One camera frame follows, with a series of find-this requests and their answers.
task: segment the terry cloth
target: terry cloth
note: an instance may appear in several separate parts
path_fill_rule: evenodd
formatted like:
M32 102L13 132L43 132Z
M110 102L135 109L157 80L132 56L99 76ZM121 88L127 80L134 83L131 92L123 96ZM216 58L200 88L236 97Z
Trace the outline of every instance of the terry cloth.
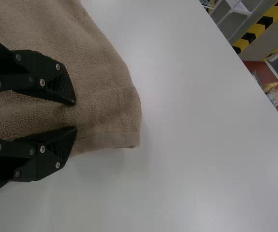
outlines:
M139 145L141 103L128 68L78 0L0 0L0 43L63 63L77 98L67 106L1 92L0 139L76 126L72 155Z

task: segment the shelf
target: shelf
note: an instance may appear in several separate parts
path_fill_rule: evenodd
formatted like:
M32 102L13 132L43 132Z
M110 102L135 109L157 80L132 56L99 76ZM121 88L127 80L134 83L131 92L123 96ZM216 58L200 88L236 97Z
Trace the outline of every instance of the shelf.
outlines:
M243 14L243 15L250 15L251 14L251 12L246 8L246 6L242 2L239 2L239 0L226 0L226 2L231 7L232 12L240 13L240 14Z
M246 8L246 6L242 2L239 2L239 0L225 0L225 1L218 0L216 2L215 6L214 6L214 9L210 12L210 15L213 14L215 11L217 11L218 10L218 6L220 4L223 5L223 2L227 3L227 5L230 8L230 12L236 12L236 13L243 14L243 15L250 15L251 14L251 12Z

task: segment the beige towel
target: beige towel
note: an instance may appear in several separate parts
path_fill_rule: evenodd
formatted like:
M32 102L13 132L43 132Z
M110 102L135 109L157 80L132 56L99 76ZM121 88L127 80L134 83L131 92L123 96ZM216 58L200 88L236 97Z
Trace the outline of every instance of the beige towel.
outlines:
M0 93L1 139L76 126L76 154L139 145L141 104L127 66L78 0L0 0L0 43L62 62L77 97L73 107Z

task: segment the floor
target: floor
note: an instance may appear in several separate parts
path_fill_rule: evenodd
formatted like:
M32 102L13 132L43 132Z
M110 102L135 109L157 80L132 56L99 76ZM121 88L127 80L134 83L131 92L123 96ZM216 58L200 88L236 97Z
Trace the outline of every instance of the floor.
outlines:
M259 78L262 86L265 84L268 84L268 83L278 82L278 79L275 77L275 75L272 73L272 71L266 65L265 62L244 61L244 64L246 65L246 67L250 71L250 73L257 71L257 75L258 75L258 78Z

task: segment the white shelf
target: white shelf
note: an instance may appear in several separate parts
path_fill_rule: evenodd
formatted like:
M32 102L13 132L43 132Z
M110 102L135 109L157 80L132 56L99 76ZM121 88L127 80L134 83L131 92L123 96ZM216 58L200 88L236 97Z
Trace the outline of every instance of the white shelf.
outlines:
M246 6L241 1L239 2L239 0L226 0L226 2L231 7L232 12L236 12L244 15L251 14L251 12L246 8Z
M251 12L246 8L246 6L239 0L225 0L226 3L229 5L230 9L230 13L231 12L236 12L236 13L240 13L243 15L250 15ZM214 9L210 12L210 15L217 9L217 7L219 6L219 4L222 2L222 0L218 0L214 6Z

